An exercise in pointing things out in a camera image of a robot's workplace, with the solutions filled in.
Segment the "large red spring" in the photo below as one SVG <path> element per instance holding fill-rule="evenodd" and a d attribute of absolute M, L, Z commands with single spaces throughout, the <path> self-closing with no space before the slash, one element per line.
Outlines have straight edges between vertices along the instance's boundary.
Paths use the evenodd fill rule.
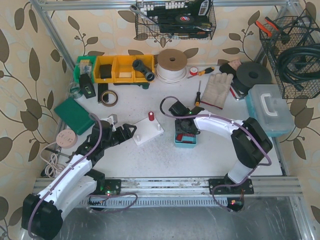
<path fill-rule="evenodd" d="M 151 122 L 155 120 L 155 115 L 152 111 L 148 112 L 148 119 Z"/>

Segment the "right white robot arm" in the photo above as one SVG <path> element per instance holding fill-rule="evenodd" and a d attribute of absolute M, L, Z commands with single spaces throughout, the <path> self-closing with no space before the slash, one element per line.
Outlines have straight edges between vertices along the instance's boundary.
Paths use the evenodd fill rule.
<path fill-rule="evenodd" d="M 207 131 L 232 142 L 237 161 L 224 177 L 225 186 L 240 186 L 257 167 L 272 164 L 268 153 L 273 144 L 255 118 L 229 119 L 199 106 L 189 109 L 180 101 L 175 102 L 168 111 L 185 133 L 197 135 Z"/>

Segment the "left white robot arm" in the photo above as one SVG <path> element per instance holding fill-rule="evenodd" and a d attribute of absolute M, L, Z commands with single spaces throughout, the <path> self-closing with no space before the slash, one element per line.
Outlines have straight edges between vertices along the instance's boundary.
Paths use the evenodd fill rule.
<path fill-rule="evenodd" d="M 94 170 L 94 165 L 106 149 L 131 139 L 136 130 L 127 123 L 117 128 L 106 120 L 95 123 L 65 169 L 45 189 L 24 199 L 21 227 L 31 238 L 54 239 L 81 200 L 103 193 L 105 174 Z"/>

